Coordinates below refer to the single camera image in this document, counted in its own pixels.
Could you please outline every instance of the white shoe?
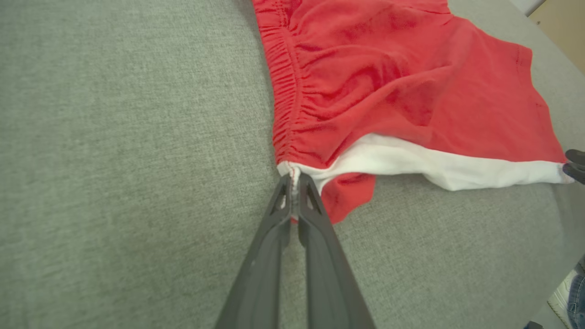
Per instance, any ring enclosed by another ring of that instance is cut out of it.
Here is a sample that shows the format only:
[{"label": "white shoe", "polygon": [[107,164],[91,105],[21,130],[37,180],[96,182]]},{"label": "white shoe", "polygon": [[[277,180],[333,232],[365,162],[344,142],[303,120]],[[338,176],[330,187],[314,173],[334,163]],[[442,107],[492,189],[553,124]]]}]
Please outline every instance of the white shoe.
[{"label": "white shoe", "polygon": [[552,310],[556,313],[563,324],[568,329],[571,329],[571,325],[569,324],[569,316],[567,315],[567,305],[569,304],[569,292],[571,291],[571,284],[573,283],[573,279],[578,275],[577,271],[574,269],[571,270],[569,275],[563,280],[560,286],[555,290],[555,292],[551,295],[548,299],[548,305],[552,308]]}]

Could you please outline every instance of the jeans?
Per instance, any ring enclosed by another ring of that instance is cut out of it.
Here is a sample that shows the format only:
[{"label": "jeans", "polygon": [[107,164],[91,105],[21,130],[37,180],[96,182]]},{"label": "jeans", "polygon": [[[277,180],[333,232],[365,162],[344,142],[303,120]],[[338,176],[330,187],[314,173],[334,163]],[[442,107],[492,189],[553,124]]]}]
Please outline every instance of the jeans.
[{"label": "jeans", "polygon": [[585,276],[577,275],[573,279],[567,310],[573,329],[585,329]]}]

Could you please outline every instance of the clothing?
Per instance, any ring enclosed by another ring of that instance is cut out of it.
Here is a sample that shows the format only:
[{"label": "clothing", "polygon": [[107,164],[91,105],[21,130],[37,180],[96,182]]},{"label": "clothing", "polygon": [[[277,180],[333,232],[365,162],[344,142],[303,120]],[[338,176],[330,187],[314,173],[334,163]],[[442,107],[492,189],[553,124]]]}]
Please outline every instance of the clothing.
[{"label": "clothing", "polygon": [[585,328],[585,276],[577,275],[573,279],[567,314],[573,329]]},{"label": "clothing", "polygon": [[278,170],[310,174],[333,222],[374,174],[448,190],[568,183],[531,51],[445,0],[254,0],[274,88]]}]

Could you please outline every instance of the gray fabric surface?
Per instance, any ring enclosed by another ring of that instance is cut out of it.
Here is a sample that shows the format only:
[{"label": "gray fabric surface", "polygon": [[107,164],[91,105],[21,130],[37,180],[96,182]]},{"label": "gray fabric surface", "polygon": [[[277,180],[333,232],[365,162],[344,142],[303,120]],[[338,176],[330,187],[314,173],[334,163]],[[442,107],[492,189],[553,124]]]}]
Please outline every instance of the gray fabric surface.
[{"label": "gray fabric surface", "polygon": [[[585,149],[552,42],[507,0],[450,6],[534,49]],[[272,103],[247,0],[0,2],[0,327],[212,327],[277,181]],[[521,328],[585,252],[583,196],[381,177],[336,231],[379,328]],[[305,327],[303,271],[292,239],[282,328]]]}]

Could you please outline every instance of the white fabric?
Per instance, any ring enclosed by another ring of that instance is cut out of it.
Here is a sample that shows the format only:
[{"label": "white fabric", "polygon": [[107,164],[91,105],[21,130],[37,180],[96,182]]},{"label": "white fabric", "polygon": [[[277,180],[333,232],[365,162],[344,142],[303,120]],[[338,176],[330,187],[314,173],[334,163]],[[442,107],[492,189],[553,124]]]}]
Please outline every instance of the white fabric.
[{"label": "white fabric", "polygon": [[327,182],[345,173],[420,173],[450,191],[573,182],[563,173],[562,166],[562,163],[547,161],[510,162],[462,156],[371,133],[358,139],[327,169],[289,161],[279,163],[277,168],[281,175],[292,174],[295,179],[300,172],[310,175],[321,192]]}]

